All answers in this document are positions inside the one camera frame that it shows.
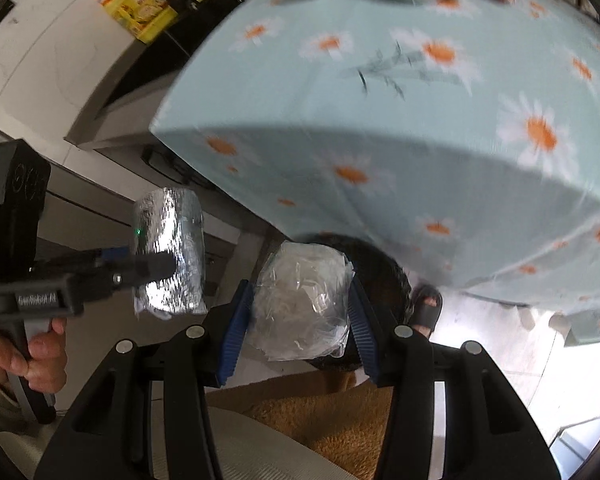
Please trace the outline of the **person's left hand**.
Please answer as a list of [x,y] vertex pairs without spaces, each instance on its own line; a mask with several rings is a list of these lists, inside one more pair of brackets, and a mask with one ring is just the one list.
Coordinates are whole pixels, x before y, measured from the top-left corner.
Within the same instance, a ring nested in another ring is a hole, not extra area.
[[8,375],[26,380],[29,387],[42,393],[58,393],[67,381],[66,325],[64,318],[54,318],[46,333],[29,341],[29,357],[5,337],[0,336],[0,386],[12,390]]

